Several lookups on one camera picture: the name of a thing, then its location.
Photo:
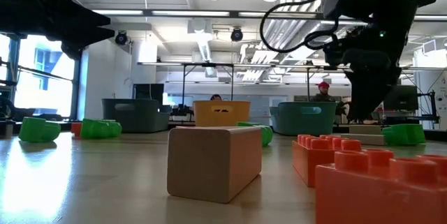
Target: wooden block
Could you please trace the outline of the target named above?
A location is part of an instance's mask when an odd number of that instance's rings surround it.
[[[349,126],[349,133],[380,135],[380,134],[382,134],[382,129],[380,126],[352,125],[352,126]]]
[[[168,193],[228,203],[261,172],[258,127],[174,128],[169,132]]]
[[[362,144],[370,145],[385,145],[385,138],[383,135],[370,135],[370,134],[342,134],[342,137],[347,137],[352,140],[360,140]]]

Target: green toy block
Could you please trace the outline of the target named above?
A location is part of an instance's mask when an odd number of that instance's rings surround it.
[[[384,128],[382,135],[389,145],[416,145],[425,143],[424,130],[420,124],[400,124]]]
[[[115,120],[84,119],[82,121],[82,138],[108,138],[121,135],[121,124]]]
[[[44,143],[55,140],[60,133],[61,126],[58,123],[25,117],[20,128],[19,138],[25,142]]]
[[[263,138],[263,147],[269,145],[269,143],[271,143],[272,138],[273,138],[273,131],[271,129],[271,127],[269,126],[264,126],[263,124],[260,123],[254,123],[254,122],[238,122],[237,126],[255,126],[255,127],[260,127],[261,128],[261,134],[262,134],[262,138]]]

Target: glass window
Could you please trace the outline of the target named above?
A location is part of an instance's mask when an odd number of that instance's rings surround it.
[[[9,42],[10,42],[9,37],[0,34],[0,57],[2,61],[9,60]],[[0,66],[0,80],[5,79],[6,79],[6,67]]]
[[[61,42],[51,42],[45,36],[28,36],[20,41],[19,66],[51,73],[72,80],[75,62],[61,50]],[[34,108],[34,114],[71,114],[73,84],[41,75],[20,71],[14,104],[20,108]]]
[[[19,65],[73,79],[75,61],[61,50],[61,42],[51,42],[45,36],[28,36],[20,41]]]

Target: air duct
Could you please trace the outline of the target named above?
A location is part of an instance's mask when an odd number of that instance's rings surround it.
[[[188,34],[196,37],[198,49],[202,55],[202,61],[211,62],[211,50],[208,42],[212,40],[211,20],[204,18],[194,18],[188,21]],[[217,77],[216,68],[207,67],[205,69],[206,77]]]

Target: computer monitor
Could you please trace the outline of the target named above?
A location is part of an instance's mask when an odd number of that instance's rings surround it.
[[[411,85],[396,85],[383,101],[384,110],[418,110],[418,88]]]

